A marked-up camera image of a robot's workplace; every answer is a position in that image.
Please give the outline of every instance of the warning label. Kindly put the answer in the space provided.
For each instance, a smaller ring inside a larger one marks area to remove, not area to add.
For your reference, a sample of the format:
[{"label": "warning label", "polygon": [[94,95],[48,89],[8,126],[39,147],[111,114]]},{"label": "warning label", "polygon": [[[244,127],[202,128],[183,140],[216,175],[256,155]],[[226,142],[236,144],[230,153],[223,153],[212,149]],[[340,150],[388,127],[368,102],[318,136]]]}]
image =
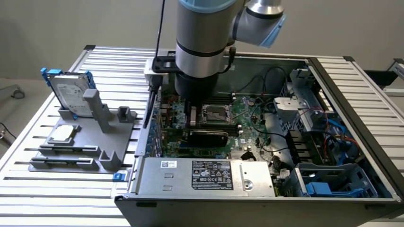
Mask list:
[{"label": "warning label", "polygon": [[234,190],[232,167],[226,161],[192,161],[195,190]]}]

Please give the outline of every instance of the circuit board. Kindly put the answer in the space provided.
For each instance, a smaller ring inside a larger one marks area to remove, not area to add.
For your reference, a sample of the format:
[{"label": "circuit board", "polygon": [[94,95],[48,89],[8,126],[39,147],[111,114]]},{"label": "circuit board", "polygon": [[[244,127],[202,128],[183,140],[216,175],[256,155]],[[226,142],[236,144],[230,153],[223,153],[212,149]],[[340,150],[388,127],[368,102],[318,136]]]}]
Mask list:
[{"label": "circuit board", "polygon": [[266,134],[259,133],[252,127],[251,113],[255,110],[254,117],[255,127],[267,132],[266,125],[260,121],[262,109],[256,108],[255,98],[250,96],[238,96],[234,102],[226,106],[230,110],[230,121],[223,118],[211,118],[211,123],[232,124],[239,127],[239,135],[230,136],[227,145],[215,148],[199,148],[187,143],[186,135],[188,129],[186,128],[187,116],[184,114],[184,100],[180,98],[171,98],[167,105],[164,129],[163,129],[163,156],[164,157],[190,157],[190,158],[227,158],[232,151],[246,152],[247,150],[259,153],[260,146],[267,140]]}]

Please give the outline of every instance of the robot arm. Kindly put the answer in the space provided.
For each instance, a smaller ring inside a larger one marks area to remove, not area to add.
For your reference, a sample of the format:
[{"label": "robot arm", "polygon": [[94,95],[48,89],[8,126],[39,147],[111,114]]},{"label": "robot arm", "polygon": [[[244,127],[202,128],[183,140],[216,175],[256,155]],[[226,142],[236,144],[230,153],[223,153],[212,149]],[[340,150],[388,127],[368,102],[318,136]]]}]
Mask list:
[{"label": "robot arm", "polygon": [[200,103],[210,97],[222,71],[230,38],[271,47],[286,15],[280,0],[179,0],[176,91]]}]

